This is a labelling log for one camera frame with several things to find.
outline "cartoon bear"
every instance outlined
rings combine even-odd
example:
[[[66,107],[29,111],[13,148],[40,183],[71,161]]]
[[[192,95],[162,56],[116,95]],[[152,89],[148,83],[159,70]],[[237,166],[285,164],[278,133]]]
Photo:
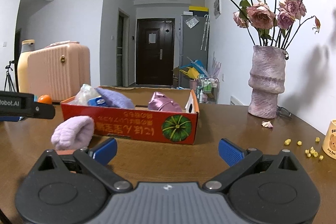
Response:
[[[330,135],[329,146],[332,150],[336,151],[336,136],[334,136],[334,134]]]

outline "purple towel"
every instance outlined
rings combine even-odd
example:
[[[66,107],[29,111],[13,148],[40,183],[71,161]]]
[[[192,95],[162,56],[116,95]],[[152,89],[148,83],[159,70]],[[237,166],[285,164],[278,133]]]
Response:
[[[149,110],[160,110],[168,112],[182,112],[182,108],[177,102],[168,98],[161,92],[154,92],[151,101],[148,103]]]
[[[84,148],[89,145],[94,130],[95,123],[91,117],[72,117],[55,129],[51,143],[56,150]]]
[[[109,107],[126,109],[135,108],[132,100],[119,92],[102,88],[96,88],[96,90],[98,91],[98,93],[100,93],[101,97],[105,100],[107,106]]]

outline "pink suitcase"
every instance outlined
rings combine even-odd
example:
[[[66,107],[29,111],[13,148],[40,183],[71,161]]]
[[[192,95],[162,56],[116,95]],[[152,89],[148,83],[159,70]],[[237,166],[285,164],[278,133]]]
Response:
[[[78,42],[62,42],[28,57],[30,93],[48,94],[53,102],[75,96],[90,81],[90,50]]]

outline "table surface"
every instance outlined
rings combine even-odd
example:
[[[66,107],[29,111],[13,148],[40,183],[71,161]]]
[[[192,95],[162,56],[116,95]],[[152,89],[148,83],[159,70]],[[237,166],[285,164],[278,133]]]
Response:
[[[61,109],[56,106],[53,120],[0,122],[0,208],[14,224],[21,223],[14,206],[17,187],[41,153],[52,147],[50,137],[62,121]],[[297,156],[321,195],[314,223],[335,223],[336,160],[322,150],[324,135],[295,116],[271,120],[273,129],[263,128],[262,121],[248,114],[245,106],[202,104],[194,145],[118,138],[118,154],[110,165],[134,186],[138,181],[198,181],[202,185],[228,168],[217,152],[221,138],[245,149],[256,147],[264,154],[278,154],[290,138],[292,143],[286,148]],[[321,138],[320,143],[315,143],[316,137]],[[104,139],[94,136],[90,146]],[[325,156],[322,161],[306,157],[305,149],[311,146]]]

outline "gray refrigerator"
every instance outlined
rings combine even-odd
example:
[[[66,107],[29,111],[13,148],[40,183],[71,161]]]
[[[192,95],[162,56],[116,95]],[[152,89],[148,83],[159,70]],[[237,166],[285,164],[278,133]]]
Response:
[[[196,17],[199,21],[194,27],[190,28],[186,21],[191,20],[196,16],[181,16],[180,22],[180,60],[179,67],[188,65],[190,60],[200,60],[205,69],[208,67],[208,49],[205,50],[204,42],[203,49],[201,50],[205,17]],[[179,73],[178,85],[183,88],[189,88],[189,80],[183,76],[182,73]]]

